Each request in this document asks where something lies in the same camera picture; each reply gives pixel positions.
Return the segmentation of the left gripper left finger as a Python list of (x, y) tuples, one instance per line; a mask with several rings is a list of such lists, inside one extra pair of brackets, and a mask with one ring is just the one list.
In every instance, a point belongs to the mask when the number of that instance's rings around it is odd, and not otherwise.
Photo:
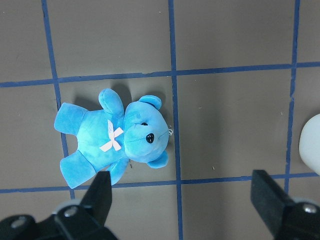
[(67, 201), (47, 219), (36, 222), (28, 214), (11, 215), (0, 222), (2, 240), (115, 240), (105, 226), (112, 205), (111, 177), (99, 172), (80, 201)]

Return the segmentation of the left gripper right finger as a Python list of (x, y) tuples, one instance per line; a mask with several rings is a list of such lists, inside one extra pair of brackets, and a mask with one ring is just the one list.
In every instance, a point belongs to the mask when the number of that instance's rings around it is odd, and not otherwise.
[(320, 205), (290, 197), (265, 170), (252, 171), (250, 200), (275, 240), (320, 238)]

